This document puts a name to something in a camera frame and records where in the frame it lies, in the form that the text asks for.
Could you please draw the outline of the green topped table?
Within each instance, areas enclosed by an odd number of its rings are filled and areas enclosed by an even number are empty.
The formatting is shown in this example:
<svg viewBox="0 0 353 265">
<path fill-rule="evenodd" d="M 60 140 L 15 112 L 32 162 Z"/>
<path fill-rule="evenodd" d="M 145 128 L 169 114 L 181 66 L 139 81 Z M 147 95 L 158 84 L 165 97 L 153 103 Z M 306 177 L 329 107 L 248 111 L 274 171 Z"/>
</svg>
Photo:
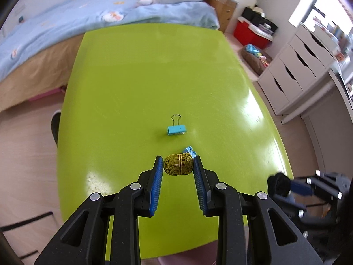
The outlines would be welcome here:
<svg viewBox="0 0 353 265">
<path fill-rule="evenodd" d="M 62 218 L 186 147 L 241 193 L 292 174 L 265 103 L 220 31 L 146 23 L 87 32 L 60 119 Z"/>
</svg>

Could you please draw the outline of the wooden nightstand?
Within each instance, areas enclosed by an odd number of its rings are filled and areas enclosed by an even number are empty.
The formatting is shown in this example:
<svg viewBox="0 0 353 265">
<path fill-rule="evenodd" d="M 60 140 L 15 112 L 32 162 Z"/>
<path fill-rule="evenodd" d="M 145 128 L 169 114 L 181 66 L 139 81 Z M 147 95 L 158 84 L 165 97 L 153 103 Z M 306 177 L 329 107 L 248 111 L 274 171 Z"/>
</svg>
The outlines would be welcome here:
<svg viewBox="0 0 353 265">
<path fill-rule="evenodd" d="M 224 33 L 238 3 L 234 0 L 205 0 L 205 2 L 215 9 L 220 25 L 218 30 Z"/>
</svg>

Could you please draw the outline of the pink trash bin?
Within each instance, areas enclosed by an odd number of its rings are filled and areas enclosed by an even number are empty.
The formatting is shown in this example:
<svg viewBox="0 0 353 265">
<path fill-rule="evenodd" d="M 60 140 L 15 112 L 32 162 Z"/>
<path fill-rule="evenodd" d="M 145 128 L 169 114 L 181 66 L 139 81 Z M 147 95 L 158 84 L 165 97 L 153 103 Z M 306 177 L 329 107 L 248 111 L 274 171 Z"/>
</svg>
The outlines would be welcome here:
<svg viewBox="0 0 353 265">
<path fill-rule="evenodd" d="M 188 251 L 184 251 L 184 252 L 180 252 L 180 253 L 172 254 L 168 256 L 158 257 L 157 259 L 160 264 L 166 264 L 166 265 L 216 264 L 217 248 L 218 248 L 218 242 L 213 241 L 211 243 L 202 245 L 192 250 L 188 250 Z"/>
</svg>

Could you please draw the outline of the black round cap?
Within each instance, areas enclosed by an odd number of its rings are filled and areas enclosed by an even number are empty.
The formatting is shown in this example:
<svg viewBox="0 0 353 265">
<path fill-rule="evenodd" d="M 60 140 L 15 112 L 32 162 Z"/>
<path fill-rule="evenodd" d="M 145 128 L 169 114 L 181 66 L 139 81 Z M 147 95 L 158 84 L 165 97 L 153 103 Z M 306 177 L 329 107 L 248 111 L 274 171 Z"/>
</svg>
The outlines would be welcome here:
<svg viewBox="0 0 353 265">
<path fill-rule="evenodd" d="M 291 180 L 282 172 L 277 172 L 275 175 L 271 175 L 267 179 L 267 193 L 269 196 L 275 194 L 287 197 L 291 190 Z"/>
</svg>

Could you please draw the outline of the pink box under bed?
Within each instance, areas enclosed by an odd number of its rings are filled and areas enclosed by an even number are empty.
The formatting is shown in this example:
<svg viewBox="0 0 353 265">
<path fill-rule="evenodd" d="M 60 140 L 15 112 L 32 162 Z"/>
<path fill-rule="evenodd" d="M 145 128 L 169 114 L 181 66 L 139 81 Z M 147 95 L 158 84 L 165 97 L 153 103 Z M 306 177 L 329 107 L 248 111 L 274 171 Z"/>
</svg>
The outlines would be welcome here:
<svg viewBox="0 0 353 265">
<path fill-rule="evenodd" d="M 63 85 L 63 86 L 61 86 L 61 87 L 59 87 L 57 89 L 53 89 L 53 90 L 50 90 L 48 92 L 36 95 L 33 98 L 30 98 L 29 102 L 34 102 L 36 100 L 40 100 L 40 99 L 43 99 L 43 98 L 46 98 L 48 96 L 55 95 L 55 94 L 58 94 L 58 93 L 65 94 L 66 93 L 66 86 Z"/>
</svg>

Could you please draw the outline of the blue binder clip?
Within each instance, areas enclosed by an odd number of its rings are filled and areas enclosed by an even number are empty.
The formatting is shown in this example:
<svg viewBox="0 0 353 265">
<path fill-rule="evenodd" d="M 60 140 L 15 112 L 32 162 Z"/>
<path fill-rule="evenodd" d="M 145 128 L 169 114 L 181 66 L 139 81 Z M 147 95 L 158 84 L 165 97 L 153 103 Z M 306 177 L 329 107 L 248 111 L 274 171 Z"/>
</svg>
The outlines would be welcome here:
<svg viewBox="0 0 353 265">
<path fill-rule="evenodd" d="M 190 154 L 193 158 L 197 156 L 196 151 L 192 148 L 192 146 L 185 147 L 182 153 Z"/>
</svg>

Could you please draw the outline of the red storage box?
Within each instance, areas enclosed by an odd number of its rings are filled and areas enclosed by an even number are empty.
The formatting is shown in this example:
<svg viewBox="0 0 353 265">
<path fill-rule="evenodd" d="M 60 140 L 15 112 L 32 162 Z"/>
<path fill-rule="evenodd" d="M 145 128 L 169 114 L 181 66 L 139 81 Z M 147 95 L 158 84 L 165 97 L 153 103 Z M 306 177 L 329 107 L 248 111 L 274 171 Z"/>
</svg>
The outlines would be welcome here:
<svg viewBox="0 0 353 265">
<path fill-rule="evenodd" d="M 263 32 L 242 16 L 238 17 L 233 36 L 242 45 L 252 44 L 259 49 L 267 48 L 273 41 L 273 36 Z"/>
</svg>

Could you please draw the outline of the brown pet bed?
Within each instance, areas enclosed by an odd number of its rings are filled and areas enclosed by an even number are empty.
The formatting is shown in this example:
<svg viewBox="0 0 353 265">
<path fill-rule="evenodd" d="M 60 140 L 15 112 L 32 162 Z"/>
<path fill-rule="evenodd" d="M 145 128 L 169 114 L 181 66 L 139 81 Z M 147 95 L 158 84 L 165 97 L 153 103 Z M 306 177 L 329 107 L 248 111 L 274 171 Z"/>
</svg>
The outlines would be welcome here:
<svg viewBox="0 0 353 265">
<path fill-rule="evenodd" d="M 252 44 L 244 46 L 240 50 L 240 55 L 258 76 L 260 76 L 273 61 L 273 58 L 264 50 Z"/>
</svg>

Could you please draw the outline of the teal binder clip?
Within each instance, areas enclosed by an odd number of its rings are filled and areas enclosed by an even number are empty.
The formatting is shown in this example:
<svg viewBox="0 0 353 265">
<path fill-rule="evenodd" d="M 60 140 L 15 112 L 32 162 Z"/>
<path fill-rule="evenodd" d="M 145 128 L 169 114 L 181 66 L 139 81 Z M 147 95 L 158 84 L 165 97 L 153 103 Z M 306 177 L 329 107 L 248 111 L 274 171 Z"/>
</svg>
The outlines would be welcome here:
<svg viewBox="0 0 353 265">
<path fill-rule="evenodd" d="M 172 119 L 172 125 L 167 127 L 167 134 L 170 136 L 185 134 L 187 129 L 185 125 L 180 124 L 181 115 L 173 114 L 171 116 L 171 119 Z"/>
</svg>

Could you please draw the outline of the yellow tape roll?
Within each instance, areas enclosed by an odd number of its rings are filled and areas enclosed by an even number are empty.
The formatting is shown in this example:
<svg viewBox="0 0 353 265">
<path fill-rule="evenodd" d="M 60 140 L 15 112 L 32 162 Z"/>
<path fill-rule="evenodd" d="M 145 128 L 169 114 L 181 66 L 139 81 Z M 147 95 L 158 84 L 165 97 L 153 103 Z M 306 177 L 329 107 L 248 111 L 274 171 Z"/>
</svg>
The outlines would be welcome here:
<svg viewBox="0 0 353 265">
<path fill-rule="evenodd" d="M 193 171 L 193 157 L 189 153 L 171 154 L 165 158 L 163 168 L 171 176 L 188 175 Z"/>
</svg>

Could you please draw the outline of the white desk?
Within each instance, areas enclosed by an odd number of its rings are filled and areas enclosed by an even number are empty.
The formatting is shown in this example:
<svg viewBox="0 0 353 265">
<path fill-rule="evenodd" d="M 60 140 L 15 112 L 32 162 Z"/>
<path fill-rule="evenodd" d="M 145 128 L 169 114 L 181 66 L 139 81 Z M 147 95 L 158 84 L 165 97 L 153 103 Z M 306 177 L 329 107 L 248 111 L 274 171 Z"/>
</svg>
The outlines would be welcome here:
<svg viewBox="0 0 353 265">
<path fill-rule="evenodd" d="M 330 68 L 282 120 L 305 123 L 320 171 L 352 178 L 352 63 Z"/>
</svg>

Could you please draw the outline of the black shoe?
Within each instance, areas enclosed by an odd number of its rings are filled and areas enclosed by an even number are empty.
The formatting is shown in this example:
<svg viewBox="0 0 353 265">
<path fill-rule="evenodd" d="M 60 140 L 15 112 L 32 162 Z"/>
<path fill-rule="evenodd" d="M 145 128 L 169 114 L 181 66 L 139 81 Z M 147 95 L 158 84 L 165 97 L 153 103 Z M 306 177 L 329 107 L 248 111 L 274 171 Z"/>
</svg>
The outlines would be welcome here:
<svg viewBox="0 0 353 265">
<path fill-rule="evenodd" d="M 51 134 L 53 136 L 55 144 L 58 143 L 60 118 L 61 110 L 57 110 L 51 118 Z"/>
</svg>

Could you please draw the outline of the white drawer unit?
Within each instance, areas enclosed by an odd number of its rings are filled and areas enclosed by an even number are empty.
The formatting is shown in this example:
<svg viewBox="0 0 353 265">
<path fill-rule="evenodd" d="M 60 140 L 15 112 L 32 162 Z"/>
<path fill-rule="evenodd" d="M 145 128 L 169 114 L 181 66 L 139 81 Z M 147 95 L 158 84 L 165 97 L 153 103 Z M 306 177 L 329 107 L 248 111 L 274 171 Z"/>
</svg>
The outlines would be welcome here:
<svg viewBox="0 0 353 265">
<path fill-rule="evenodd" d="M 317 34 L 300 24 L 290 41 L 259 76 L 258 83 L 276 115 L 287 115 L 337 65 Z"/>
</svg>

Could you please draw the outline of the bed with blue blanket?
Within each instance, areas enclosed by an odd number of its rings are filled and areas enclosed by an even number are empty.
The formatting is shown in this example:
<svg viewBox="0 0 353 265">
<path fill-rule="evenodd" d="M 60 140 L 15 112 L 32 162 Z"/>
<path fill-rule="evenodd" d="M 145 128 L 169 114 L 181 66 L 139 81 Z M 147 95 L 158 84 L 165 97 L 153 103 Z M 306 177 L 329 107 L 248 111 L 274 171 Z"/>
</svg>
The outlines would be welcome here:
<svg viewBox="0 0 353 265">
<path fill-rule="evenodd" d="M 17 25 L 1 41 L 1 110 L 66 85 L 83 35 L 110 26 L 173 23 L 218 29 L 206 2 L 69 0 Z"/>
</svg>

